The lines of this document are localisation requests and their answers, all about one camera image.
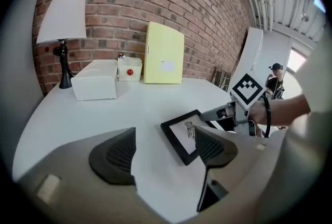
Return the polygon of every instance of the cap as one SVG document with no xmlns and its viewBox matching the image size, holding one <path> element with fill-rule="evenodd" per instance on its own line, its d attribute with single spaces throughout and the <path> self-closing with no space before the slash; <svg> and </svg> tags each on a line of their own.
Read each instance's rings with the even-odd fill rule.
<svg viewBox="0 0 332 224">
<path fill-rule="evenodd" d="M 269 66 L 269 68 L 271 70 L 279 70 L 279 69 L 282 69 L 282 65 L 278 64 L 278 63 L 275 63 L 273 66 Z"/>
</svg>

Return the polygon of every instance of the black lamp base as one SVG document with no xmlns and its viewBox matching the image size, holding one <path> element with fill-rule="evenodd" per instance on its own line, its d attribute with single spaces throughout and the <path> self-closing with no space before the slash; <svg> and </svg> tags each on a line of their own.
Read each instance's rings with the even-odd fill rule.
<svg viewBox="0 0 332 224">
<path fill-rule="evenodd" d="M 60 89 L 68 89 L 72 87 L 71 78 L 74 74 L 70 71 L 68 65 L 68 49 L 66 46 L 66 41 L 59 39 L 60 46 L 53 49 L 53 54 L 60 57 L 60 64 L 62 70 L 61 82 L 59 85 Z"/>
</svg>

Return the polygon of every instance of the black picture frame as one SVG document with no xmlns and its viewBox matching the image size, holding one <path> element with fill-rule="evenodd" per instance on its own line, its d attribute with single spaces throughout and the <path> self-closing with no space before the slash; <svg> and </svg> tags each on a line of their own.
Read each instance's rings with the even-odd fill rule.
<svg viewBox="0 0 332 224">
<path fill-rule="evenodd" d="M 177 137 L 175 136 L 175 134 L 173 133 L 172 129 L 170 128 L 170 126 L 177 124 L 183 120 L 186 120 L 188 118 L 190 118 L 191 116 L 194 115 L 198 115 L 200 116 L 201 113 L 199 112 L 199 110 L 193 110 L 187 114 L 184 114 L 182 116 L 179 116 L 175 119 L 172 119 L 170 121 L 164 122 L 160 125 L 161 129 L 163 130 L 164 134 L 166 135 L 167 139 L 169 140 L 169 142 L 171 143 L 171 145 L 173 146 L 173 148 L 175 149 L 176 153 L 178 154 L 178 156 L 181 158 L 181 160 L 183 161 L 183 163 L 188 166 L 190 163 L 192 163 L 194 161 L 195 158 L 198 157 L 198 152 L 197 150 L 195 150 L 193 153 L 188 154 L 188 152 L 186 151 L 186 149 L 182 146 L 182 144 L 180 143 L 180 141 L 177 139 Z M 206 121 L 205 122 L 209 127 L 215 128 L 215 126 L 209 122 Z"/>
</svg>

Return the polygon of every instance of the black shirt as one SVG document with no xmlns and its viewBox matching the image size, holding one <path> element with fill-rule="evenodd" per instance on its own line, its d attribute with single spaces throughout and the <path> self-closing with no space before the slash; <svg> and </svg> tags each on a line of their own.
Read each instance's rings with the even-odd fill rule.
<svg viewBox="0 0 332 224">
<path fill-rule="evenodd" d="M 284 80 L 278 81 L 277 77 L 273 77 L 268 80 L 268 84 L 266 87 L 269 88 L 270 90 L 272 90 L 272 92 L 274 93 L 276 89 L 281 87 L 283 82 L 284 82 Z"/>
</svg>

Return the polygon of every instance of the small white box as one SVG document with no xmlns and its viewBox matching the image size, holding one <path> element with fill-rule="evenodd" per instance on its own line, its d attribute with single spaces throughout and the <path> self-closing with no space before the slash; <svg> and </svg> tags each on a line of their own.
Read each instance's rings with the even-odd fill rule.
<svg viewBox="0 0 332 224">
<path fill-rule="evenodd" d="M 142 60 L 140 58 L 118 59 L 119 81 L 140 81 Z"/>
<path fill-rule="evenodd" d="M 71 79 L 78 101 L 116 99 L 116 60 L 94 60 Z"/>
</svg>

